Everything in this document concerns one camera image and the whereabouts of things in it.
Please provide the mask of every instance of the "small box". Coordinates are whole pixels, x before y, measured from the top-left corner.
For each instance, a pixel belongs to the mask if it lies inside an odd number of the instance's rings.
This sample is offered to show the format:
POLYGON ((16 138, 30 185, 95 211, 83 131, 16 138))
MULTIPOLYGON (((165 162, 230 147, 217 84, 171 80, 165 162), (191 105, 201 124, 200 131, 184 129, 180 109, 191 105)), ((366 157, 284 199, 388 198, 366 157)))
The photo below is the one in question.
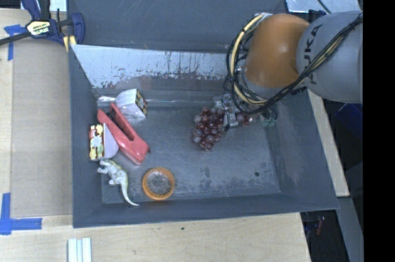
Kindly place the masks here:
POLYGON ((115 99, 115 104, 124 115, 145 118, 148 104, 138 89, 123 91, 115 99))

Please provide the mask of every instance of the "clamp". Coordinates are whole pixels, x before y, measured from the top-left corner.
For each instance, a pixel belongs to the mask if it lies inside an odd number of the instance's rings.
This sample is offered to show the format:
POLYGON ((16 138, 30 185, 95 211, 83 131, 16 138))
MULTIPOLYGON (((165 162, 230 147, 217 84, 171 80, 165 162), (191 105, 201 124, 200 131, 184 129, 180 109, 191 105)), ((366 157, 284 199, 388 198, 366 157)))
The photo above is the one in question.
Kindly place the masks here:
POLYGON ((85 25, 80 13, 74 13, 69 19, 62 21, 59 20, 58 14, 56 21, 51 18, 49 11, 50 0, 21 0, 21 2, 23 8, 31 16, 31 21, 25 25, 26 32, 1 39, 0 45, 32 37, 33 39, 47 39, 67 48, 69 38, 62 33, 62 27, 68 25, 73 25, 72 41, 76 44, 82 43, 85 36, 85 25))

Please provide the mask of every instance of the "yellow cable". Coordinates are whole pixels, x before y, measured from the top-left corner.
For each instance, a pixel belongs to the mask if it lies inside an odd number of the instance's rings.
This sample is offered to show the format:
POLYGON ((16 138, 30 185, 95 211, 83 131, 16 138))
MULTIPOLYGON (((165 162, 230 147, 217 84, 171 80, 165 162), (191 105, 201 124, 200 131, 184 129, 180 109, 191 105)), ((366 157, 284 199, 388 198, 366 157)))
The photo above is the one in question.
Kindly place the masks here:
MULTIPOLYGON (((246 34, 247 30, 249 30, 256 22, 258 22, 261 18, 263 17, 262 14, 255 16, 244 28, 243 30, 239 33, 239 35, 236 38, 235 44, 233 46, 232 52, 231 52, 231 61, 229 63, 229 68, 230 68, 230 74, 231 77, 233 78, 234 72, 235 72, 235 58, 236 58, 236 53, 237 50, 240 46, 240 41, 243 39, 243 36, 246 34)), ((244 94, 240 91, 237 85, 234 85, 235 92, 236 94, 245 102, 251 103, 251 104, 264 104, 267 102, 267 100, 262 100, 262 101, 255 101, 253 99, 247 98, 244 96, 244 94)))

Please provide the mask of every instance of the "red grapes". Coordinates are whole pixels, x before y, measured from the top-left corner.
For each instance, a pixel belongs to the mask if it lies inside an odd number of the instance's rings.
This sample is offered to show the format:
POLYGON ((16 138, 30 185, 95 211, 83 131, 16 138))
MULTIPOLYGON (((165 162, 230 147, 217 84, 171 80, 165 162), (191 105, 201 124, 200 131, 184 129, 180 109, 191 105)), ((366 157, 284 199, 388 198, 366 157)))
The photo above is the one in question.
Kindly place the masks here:
MULTIPOLYGON (((225 133, 223 119, 225 110, 222 108, 203 107, 200 114, 193 117, 195 128, 192 131, 193 142, 198 143, 202 149, 211 151, 213 146, 220 141, 225 133)), ((246 115, 237 113, 239 124, 248 125, 246 115)))

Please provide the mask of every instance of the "blue tape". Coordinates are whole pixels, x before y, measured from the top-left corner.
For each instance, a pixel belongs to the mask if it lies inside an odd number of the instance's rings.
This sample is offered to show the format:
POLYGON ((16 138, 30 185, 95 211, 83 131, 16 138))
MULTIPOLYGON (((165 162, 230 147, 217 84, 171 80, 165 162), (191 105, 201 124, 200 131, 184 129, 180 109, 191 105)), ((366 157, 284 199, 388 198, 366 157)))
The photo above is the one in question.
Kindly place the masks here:
POLYGON ((41 229, 43 218, 10 218, 10 193, 2 195, 0 214, 0 235, 10 235, 13 230, 37 230, 41 229))
MULTIPOLYGON (((5 26, 4 30, 9 36, 13 36, 18 33, 26 32, 26 28, 22 27, 21 25, 12 25, 12 26, 5 26)), ((8 45, 8 61, 11 61, 14 58, 14 43, 10 42, 8 45)))

